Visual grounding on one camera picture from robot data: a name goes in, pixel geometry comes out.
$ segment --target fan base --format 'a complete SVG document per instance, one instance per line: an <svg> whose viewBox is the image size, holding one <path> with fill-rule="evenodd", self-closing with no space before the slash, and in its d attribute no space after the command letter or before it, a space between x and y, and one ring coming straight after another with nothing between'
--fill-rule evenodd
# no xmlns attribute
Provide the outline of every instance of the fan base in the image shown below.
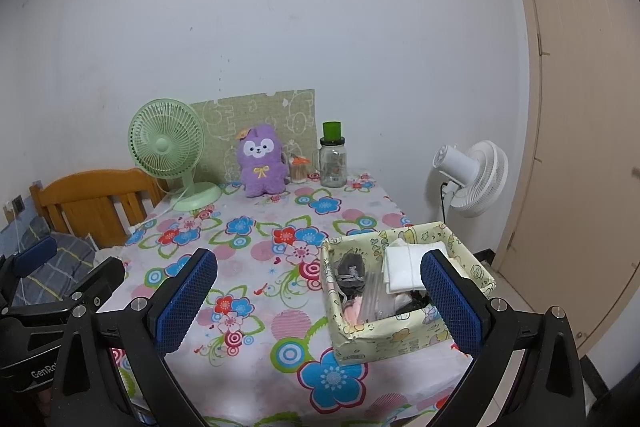
<svg viewBox="0 0 640 427"><path fill-rule="evenodd" d="M180 200L178 200L179 193L171 198L174 210L189 212L190 210L204 208L208 204L218 201L222 195L222 190L216 184L198 182L193 184L193 189L188 190L187 194L188 196L180 198Z"/></svg>

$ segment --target yellow patterned box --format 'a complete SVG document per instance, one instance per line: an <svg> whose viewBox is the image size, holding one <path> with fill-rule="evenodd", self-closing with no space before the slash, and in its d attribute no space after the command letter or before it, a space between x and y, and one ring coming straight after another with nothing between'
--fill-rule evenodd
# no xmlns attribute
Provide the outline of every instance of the yellow patterned box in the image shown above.
<svg viewBox="0 0 640 427"><path fill-rule="evenodd" d="M342 256L350 251L359 253L366 270L382 270L385 247L398 237L414 244L442 241L447 245L447 254L458 260L484 296L489 297L495 288L491 274L442 222L325 239L320 253L322 288L335 358L342 365L389 359L451 338L437 309L431 305L357 326L351 326L342 315L334 276Z"/></svg>

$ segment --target plush toy eye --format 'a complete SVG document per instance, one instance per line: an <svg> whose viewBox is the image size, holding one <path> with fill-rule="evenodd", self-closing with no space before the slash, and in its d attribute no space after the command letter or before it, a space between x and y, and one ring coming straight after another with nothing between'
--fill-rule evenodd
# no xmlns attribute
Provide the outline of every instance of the plush toy eye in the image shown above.
<svg viewBox="0 0 640 427"><path fill-rule="evenodd" d="M253 156L255 150L255 143L251 140L247 140L244 142L244 146L242 147L242 151L245 156Z"/></svg>
<svg viewBox="0 0 640 427"><path fill-rule="evenodd" d="M273 151L273 140L271 138L264 138L260 142L260 147L262 147L265 152Z"/></svg>

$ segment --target door hinge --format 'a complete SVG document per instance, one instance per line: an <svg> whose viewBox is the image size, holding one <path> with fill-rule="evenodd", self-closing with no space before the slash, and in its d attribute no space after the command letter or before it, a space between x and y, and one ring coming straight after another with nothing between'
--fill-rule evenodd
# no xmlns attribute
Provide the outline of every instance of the door hinge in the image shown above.
<svg viewBox="0 0 640 427"><path fill-rule="evenodd" d="M540 38L540 33L538 33L538 55L542 57L542 55L549 56L549 53L542 51L542 39Z"/></svg>

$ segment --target blue gripper pad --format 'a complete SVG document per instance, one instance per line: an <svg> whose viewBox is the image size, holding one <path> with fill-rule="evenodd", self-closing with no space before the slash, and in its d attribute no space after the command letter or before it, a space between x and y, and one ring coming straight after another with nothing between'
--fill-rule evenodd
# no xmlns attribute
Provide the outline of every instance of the blue gripper pad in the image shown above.
<svg viewBox="0 0 640 427"><path fill-rule="evenodd" d="M186 279L180 284L167 306L155 320L154 344L156 351L162 357L180 347L193 319L202 306L202 302L216 281L218 263L213 253L206 250L189 273L191 261L194 260L191 259L180 270L188 273ZM166 285L170 281L171 279L166 280L162 285Z"/></svg>
<svg viewBox="0 0 640 427"><path fill-rule="evenodd" d="M56 240L47 235L43 240L26 251L16 254L14 260L14 275L16 277L27 277L36 268L39 268L51 259L58 251Z"/></svg>
<svg viewBox="0 0 640 427"><path fill-rule="evenodd" d="M465 294L468 297L468 293L475 290L480 298L487 302L482 292L473 282L460 277L439 250L431 250L422 257L420 275L433 305L440 312L460 351L477 357L482 349L482 341L486 334L483 330L488 329L489 318L486 315L486 320L481 320L477 313L478 307L472 306ZM472 297L475 298L476 304L482 305L477 295Z"/></svg>

